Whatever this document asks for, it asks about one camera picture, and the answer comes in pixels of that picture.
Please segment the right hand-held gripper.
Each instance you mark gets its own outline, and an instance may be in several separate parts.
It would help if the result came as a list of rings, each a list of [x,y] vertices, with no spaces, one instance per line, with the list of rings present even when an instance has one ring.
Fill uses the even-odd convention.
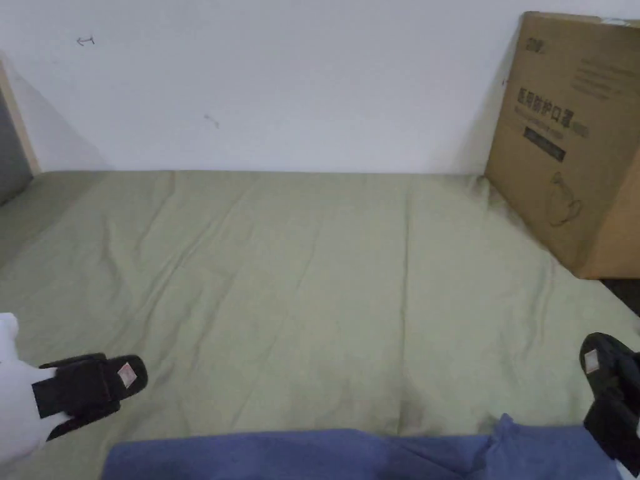
[[[638,479],[639,353],[593,332],[582,342],[579,361],[594,395],[584,427],[623,479]]]

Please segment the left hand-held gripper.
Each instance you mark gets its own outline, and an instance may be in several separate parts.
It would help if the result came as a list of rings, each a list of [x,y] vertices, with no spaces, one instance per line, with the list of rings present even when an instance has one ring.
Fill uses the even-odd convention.
[[[1,313],[1,465],[121,409],[148,384],[142,359],[89,353],[34,367],[19,358],[18,319]]]

